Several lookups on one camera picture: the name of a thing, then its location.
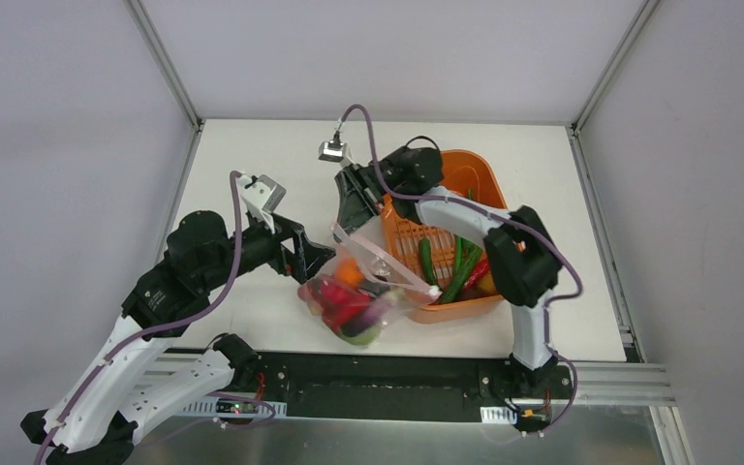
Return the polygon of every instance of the gray wall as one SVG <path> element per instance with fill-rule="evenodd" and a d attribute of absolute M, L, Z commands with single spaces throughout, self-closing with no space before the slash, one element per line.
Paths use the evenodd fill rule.
<path fill-rule="evenodd" d="M 0 2 L 0 464 L 152 265 L 190 137 L 123 2 Z"/>
<path fill-rule="evenodd" d="M 642 0 L 145 0 L 203 117 L 562 121 Z"/>
<path fill-rule="evenodd" d="M 697 463 L 744 463 L 744 2 L 663 2 L 583 136 Z"/>

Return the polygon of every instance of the green vegetable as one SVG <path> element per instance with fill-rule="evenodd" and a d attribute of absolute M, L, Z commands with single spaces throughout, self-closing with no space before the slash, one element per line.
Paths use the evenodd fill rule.
<path fill-rule="evenodd" d="M 418 241 L 418 259 L 420 260 L 420 268 L 423 270 L 423 276 L 426 277 L 426 282 L 432 286 L 437 286 L 438 278 L 435 276 L 435 266 L 432 264 L 432 244 L 429 243 L 428 237 Z"/>
<path fill-rule="evenodd" d="M 460 268 L 460 259 L 463 258 L 463 239 L 459 235 L 454 237 L 454 267 L 452 273 L 456 273 Z"/>
<path fill-rule="evenodd" d="M 468 191 L 466 191 L 466 199 L 468 199 L 468 200 L 471 200 L 472 199 L 472 189 L 469 189 Z M 473 244 L 472 242 L 470 242 L 470 241 L 468 241 L 466 239 L 461 239 L 461 242 L 462 242 L 462 244 L 461 244 L 461 248 L 462 248 L 462 250 L 461 250 L 461 257 L 462 258 L 468 257 L 470 252 L 472 252 L 473 250 L 479 248 L 477 245 Z"/>
<path fill-rule="evenodd" d="M 449 285 L 441 298 L 438 299 L 438 304 L 443 305 L 444 303 L 454 302 L 454 298 L 457 297 L 457 293 L 460 292 L 460 288 L 463 287 L 463 283 L 469 274 L 472 273 L 472 269 L 481 260 L 481 254 L 469 254 L 460 264 L 460 269 L 457 270 L 449 281 Z"/>
<path fill-rule="evenodd" d="M 377 324 L 374 326 L 370 326 L 369 328 L 365 329 L 361 334 L 358 334 L 356 336 L 347 336 L 343 332 L 341 332 L 340 328 L 338 328 L 338 337 L 345 340 L 346 342 L 352 344 L 353 346 L 368 346 L 369 344 L 372 344 L 372 342 L 375 341 L 375 339 L 378 338 L 378 336 L 381 335 L 381 324 Z"/>

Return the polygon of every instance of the white table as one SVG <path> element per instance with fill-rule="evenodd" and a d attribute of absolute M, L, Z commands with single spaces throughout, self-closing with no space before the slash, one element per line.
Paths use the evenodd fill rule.
<path fill-rule="evenodd" d="M 176 224 L 195 210 L 217 211 L 233 231 L 229 172 L 267 174 L 287 188 L 276 212 L 304 225 L 312 240 L 328 238 L 337 215 L 333 177 L 338 165 L 317 160 L 318 145 L 334 132 L 330 121 L 208 120 L 184 188 Z M 534 207 L 560 250 L 577 268 L 586 287 L 577 300 L 556 302 L 552 341 L 566 357 L 625 360 L 617 321 L 606 287 L 589 214 L 583 200 L 565 128 L 485 124 L 376 123 L 379 155 L 416 135 L 433 138 L 442 149 L 464 148 L 491 165 L 510 208 Z M 362 123 L 345 126 L 343 140 L 355 160 L 370 160 Z M 470 320 L 420 325 L 401 319 L 380 339 L 359 349 L 338 339 L 309 314 L 295 294 L 296 282 L 268 266 L 235 282 L 227 300 L 186 331 L 178 346 L 204 347 L 216 334 L 234 332 L 256 350 L 402 355 L 506 357 L 512 349 L 508 304 Z M 563 270 L 555 292 L 574 282 Z"/>

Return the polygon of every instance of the red vegetable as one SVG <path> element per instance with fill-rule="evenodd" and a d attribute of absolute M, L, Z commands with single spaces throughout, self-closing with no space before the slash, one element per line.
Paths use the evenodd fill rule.
<path fill-rule="evenodd" d="M 466 281 L 463 283 L 463 287 L 460 289 L 462 291 L 465 291 L 467 289 L 470 289 L 472 286 L 475 286 L 475 283 L 478 282 L 483 276 L 485 276 L 489 272 L 489 260 L 483 259 L 478 264 L 475 265 L 474 268 L 472 268 L 472 272 L 469 273 L 469 277 L 466 278 Z"/>
<path fill-rule="evenodd" d="M 372 297 L 355 291 L 335 278 L 318 276 L 298 291 L 301 298 L 311 298 L 323 309 L 321 319 L 332 331 L 364 311 L 372 303 Z"/>

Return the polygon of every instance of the plastic bag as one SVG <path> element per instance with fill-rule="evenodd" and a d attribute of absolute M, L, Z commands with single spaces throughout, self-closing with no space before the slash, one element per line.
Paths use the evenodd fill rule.
<path fill-rule="evenodd" d="M 361 231 L 349 235 L 332 226 L 337 255 L 298 296 L 335 335 L 368 346 L 394 318 L 435 301 L 441 292 Z"/>

